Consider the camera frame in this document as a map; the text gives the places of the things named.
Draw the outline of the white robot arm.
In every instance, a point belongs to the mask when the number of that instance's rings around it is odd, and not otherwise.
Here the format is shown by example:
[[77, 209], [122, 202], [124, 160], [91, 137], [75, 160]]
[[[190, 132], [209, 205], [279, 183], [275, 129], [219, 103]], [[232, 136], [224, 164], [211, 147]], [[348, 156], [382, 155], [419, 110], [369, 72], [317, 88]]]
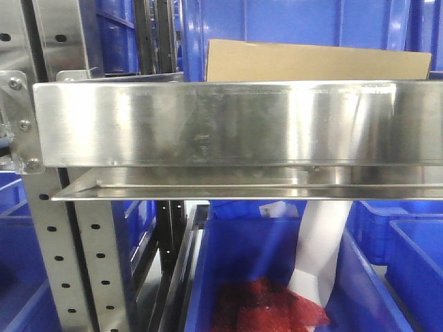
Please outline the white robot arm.
[[326, 307], [336, 278], [338, 252], [351, 201], [308, 201], [288, 289]]

